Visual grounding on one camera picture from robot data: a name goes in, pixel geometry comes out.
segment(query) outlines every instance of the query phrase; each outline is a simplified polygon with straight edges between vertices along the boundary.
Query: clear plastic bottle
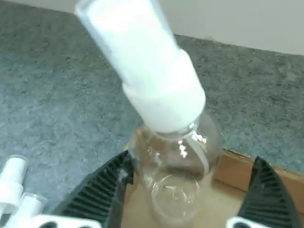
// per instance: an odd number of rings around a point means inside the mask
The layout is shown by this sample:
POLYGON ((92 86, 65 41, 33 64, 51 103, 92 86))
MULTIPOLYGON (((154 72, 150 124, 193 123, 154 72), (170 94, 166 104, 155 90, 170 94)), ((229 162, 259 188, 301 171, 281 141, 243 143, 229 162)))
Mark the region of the clear plastic bottle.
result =
POLYGON ((212 118, 203 112, 165 134, 142 124, 131 135, 129 152, 155 218, 163 227, 191 227, 223 152, 212 118))
POLYGON ((129 150, 155 218, 164 227, 189 227, 222 154, 189 55, 155 0, 82 0, 76 14, 144 122, 129 150))

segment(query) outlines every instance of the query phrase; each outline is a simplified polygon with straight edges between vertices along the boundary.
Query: cardboard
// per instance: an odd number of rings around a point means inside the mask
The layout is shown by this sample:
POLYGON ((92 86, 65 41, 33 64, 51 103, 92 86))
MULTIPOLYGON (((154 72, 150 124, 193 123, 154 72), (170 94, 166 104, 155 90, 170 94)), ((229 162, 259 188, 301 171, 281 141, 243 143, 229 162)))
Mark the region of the cardboard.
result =
MULTIPOLYGON (((237 152, 225 150, 213 175, 212 186, 206 188, 203 210, 195 219, 195 228, 224 228, 228 218, 236 216, 248 189, 253 160, 237 152)), ((274 167, 290 192, 304 221, 304 177, 274 167)), ((121 228, 156 228, 138 177, 128 186, 121 228)))

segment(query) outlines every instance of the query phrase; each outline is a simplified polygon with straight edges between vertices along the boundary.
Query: white spray pump cap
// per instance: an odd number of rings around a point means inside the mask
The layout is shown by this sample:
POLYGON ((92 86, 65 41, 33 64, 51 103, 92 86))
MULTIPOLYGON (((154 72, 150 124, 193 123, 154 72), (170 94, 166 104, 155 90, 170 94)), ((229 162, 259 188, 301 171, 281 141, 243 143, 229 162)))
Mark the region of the white spray pump cap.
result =
POLYGON ((23 179, 27 170, 27 159, 11 155, 0 173, 0 218, 12 213, 19 205, 23 193, 23 179))
POLYGON ((33 193, 24 193, 18 210, 11 215, 5 228, 23 228, 34 216, 42 213, 47 199, 33 193))
POLYGON ((126 96, 147 126, 174 132, 200 115, 205 92, 157 1, 82 0, 76 14, 119 74, 126 96))

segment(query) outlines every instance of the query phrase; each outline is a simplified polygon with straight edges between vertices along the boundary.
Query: gray carpet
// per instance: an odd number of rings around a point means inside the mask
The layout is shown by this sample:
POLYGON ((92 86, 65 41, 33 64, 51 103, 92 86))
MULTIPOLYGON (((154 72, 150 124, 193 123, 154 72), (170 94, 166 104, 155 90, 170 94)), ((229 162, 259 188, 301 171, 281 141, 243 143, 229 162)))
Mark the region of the gray carpet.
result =
MULTIPOLYGON (((304 57, 177 37, 225 146, 304 172, 304 57)), ((26 190, 54 207, 117 154, 139 117, 78 20, 0 2, 0 161, 29 158, 26 190)))

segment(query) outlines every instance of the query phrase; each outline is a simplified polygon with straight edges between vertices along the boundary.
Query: white plastic part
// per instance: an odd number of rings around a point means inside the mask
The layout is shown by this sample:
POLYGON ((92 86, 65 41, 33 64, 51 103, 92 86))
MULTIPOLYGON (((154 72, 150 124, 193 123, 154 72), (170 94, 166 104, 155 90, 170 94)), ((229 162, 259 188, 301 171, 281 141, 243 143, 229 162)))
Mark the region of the white plastic part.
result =
POLYGON ((27 159, 11 155, 0 174, 0 218, 17 209, 23 193, 23 179, 27 169, 27 159))
POLYGON ((6 228, 21 228, 32 217, 40 214, 47 203, 47 199, 32 193, 24 193, 20 206, 7 221, 6 228))
POLYGON ((150 129, 175 132, 200 115, 205 92, 156 1, 83 0, 76 14, 116 69, 124 93, 150 129))
POLYGON ((100 223, 90 219, 79 219, 55 215, 37 215, 24 223, 22 228, 102 228, 100 223))
POLYGON ((242 227, 244 227, 244 228, 271 228, 271 227, 264 226, 263 224, 253 222, 251 220, 248 220, 248 219, 245 219, 242 217, 232 217, 232 218, 228 219, 226 222, 226 228, 238 227, 237 224, 240 225, 239 226, 240 228, 242 228, 242 227))

